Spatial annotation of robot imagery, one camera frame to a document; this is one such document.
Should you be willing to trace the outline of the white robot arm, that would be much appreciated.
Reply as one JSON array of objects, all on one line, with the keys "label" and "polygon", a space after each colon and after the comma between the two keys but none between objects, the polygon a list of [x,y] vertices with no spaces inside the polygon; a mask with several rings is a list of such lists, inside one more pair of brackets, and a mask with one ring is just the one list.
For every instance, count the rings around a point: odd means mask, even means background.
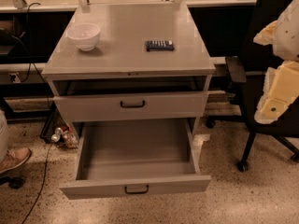
[{"label": "white robot arm", "polygon": [[254,38],[259,45],[271,45],[273,54],[283,60],[278,68],[269,67],[263,96],[254,118],[270,124],[299,97],[299,0],[292,0],[276,21],[269,23]]}]

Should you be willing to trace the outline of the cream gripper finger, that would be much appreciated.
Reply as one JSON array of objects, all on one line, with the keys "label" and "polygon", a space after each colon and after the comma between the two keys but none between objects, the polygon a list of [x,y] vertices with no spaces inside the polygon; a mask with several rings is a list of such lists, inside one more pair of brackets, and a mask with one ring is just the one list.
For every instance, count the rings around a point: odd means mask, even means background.
[{"label": "cream gripper finger", "polygon": [[261,124],[277,121],[298,96],[299,62],[284,61],[277,69],[269,67],[254,119]]}]

